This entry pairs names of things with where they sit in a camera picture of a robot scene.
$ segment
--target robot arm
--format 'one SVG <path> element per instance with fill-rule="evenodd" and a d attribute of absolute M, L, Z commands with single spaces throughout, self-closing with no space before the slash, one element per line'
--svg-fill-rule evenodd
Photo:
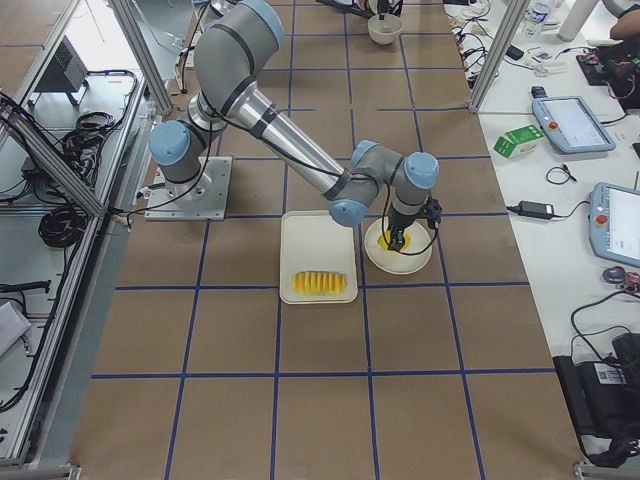
<path fill-rule="evenodd" d="M 258 88 L 256 76 L 278 50 L 284 32 L 263 0 L 243 0 L 208 25 L 198 41 L 194 64 L 202 91 L 187 113 L 152 132 L 150 149 L 168 182 L 189 185 L 197 178 L 198 155 L 227 123 L 240 126 L 268 145 L 329 200 L 340 225 L 357 226 L 384 184 L 395 188 L 389 209 L 390 249 L 402 248 L 402 232 L 420 216 L 438 175 L 427 153 L 403 157 L 363 141 L 352 157 L 353 170 L 340 166 Z"/>

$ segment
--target white cable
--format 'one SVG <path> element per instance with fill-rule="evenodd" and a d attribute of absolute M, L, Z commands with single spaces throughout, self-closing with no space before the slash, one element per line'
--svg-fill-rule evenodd
<path fill-rule="evenodd" d="M 462 9 L 460 17 L 464 18 L 465 20 L 481 17 L 483 15 L 486 15 L 487 12 L 489 12 L 490 8 L 491 0 L 476 0 L 473 3 L 471 3 L 470 0 L 469 6 Z"/>

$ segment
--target plastic bottle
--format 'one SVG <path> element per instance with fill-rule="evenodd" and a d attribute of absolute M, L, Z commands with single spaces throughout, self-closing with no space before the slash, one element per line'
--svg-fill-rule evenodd
<path fill-rule="evenodd" d="M 551 6 L 547 2 L 536 2 L 529 10 L 524 23 L 524 36 L 528 41 L 537 39 L 542 31 L 544 21 L 551 13 Z"/>

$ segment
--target white tray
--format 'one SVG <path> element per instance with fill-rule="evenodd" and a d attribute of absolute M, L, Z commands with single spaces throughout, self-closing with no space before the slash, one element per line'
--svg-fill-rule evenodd
<path fill-rule="evenodd" d="M 348 303 L 358 295 L 353 230 L 338 225 L 324 210 L 288 212 L 282 217 L 280 298 L 285 303 Z M 298 272 L 345 275 L 341 295 L 301 295 L 293 289 Z"/>

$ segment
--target metal mounting plate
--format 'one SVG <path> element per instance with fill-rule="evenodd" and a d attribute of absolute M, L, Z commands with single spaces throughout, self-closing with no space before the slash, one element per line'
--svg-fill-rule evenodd
<path fill-rule="evenodd" d="M 206 157 L 200 157 L 204 164 Z M 229 181 L 231 180 L 231 157 L 209 157 L 206 171 L 214 179 L 213 187 L 206 195 L 188 205 L 170 203 L 164 207 L 158 207 L 171 200 L 167 190 L 159 188 L 151 191 L 147 208 L 144 214 L 149 221 L 184 221 L 184 220 L 224 220 L 227 208 L 227 194 L 229 193 Z M 154 183 L 164 182 L 164 175 L 158 169 Z"/>

